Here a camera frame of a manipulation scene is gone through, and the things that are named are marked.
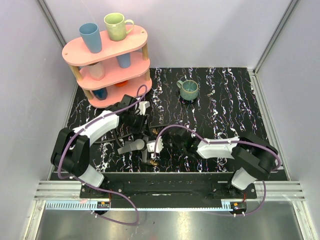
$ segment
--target marble pattern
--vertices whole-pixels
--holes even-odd
[[[232,138],[251,131],[267,139],[255,93],[246,68],[151,68],[152,90],[146,99],[151,102],[150,126],[185,125],[209,139]],[[199,96],[192,102],[179,96],[178,80],[194,80]],[[78,88],[67,126],[81,126],[101,113],[91,106]],[[128,134],[128,127],[117,128],[119,136]],[[108,132],[101,140],[113,138]],[[131,135],[125,141],[134,140]],[[90,162],[101,172],[227,172],[224,158],[188,160],[180,150],[164,149],[159,166],[143,165],[141,153],[118,155],[115,142],[94,144]]]

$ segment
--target reflective metal surface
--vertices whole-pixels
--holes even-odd
[[[249,208],[257,206],[250,202]],[[108,217],[133,222],[134,212]],[[289,202],[266,202],[254,215],[222,217],[206,212],[141,212],[140,225],[125,226],[95,218],[87,211],[45,210],[37,240],[300,240]]]

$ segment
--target dark blue cup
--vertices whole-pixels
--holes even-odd
[[[116,56],[120,68],[126,69],[131,65],[130,52]]]
[[[108,97],[108,92],[105,87],[98,90],[93,90],[92,92],[93,95],[99,100],[105,100]]]
[[[97,24],[92,22],[83,24],[79,28],[79,32],[90,52],[92,52],[93,54],[101,52],[102,42]]]

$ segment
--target pink shelf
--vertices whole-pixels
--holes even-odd
[[[126,27],[129,30],[132,28],[132,25],[127,25]],[[147,31],[137,25],[134,26],[133,30],[122,41],[111,41],[107,31],[101,31],[100,36],[102,41],[101,52],[90,52],[83,39],[78,37],[64,46],[62,57],[72,66],[86,66],[138,50],[147,43],[148,39]]]
[[[130,57],[131,65],[128,68],[121,68],[115,57],[104,60],[102,63],[105,69],[105,76],[101,80],[92,79],[88,69],[83,67],[80,70],[83,80],[77,81],[79,86],[86,90],[98,90],[139,77],[148,71],[150,60],[143,60],[141,52],[131,52]]]
[[[136,97],[138,88],[143,84],[147,86],[147,91],[149,92],[152,87],[152,81],[151,79],[149,81],[146,81],[145,79],[145,76],[142,75],[129,80],[127,85],[122,87],[117,87],[114,85],[108,86],[106,88],[108,91],[108,97],[105,100],[98,100],[97,98],[93,97],[92,100],[89,100],[89,103],[96,108],[106,108],[109,105],[121,102],[125,94],[131,97]],[[145,88],[142,87],[139,96],[141,96],[144,92]]]

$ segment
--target white panel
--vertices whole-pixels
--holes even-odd
[[[290,0],[46,0],[66,41],[121,12],[148,32],[152,67],[249,67]]]
[[[320,1],[300,1],[258,73],[293,179],[320,233]]]
[[[17,240],[76,81],[35,0],[1,1],[0,32],[0,238]]]

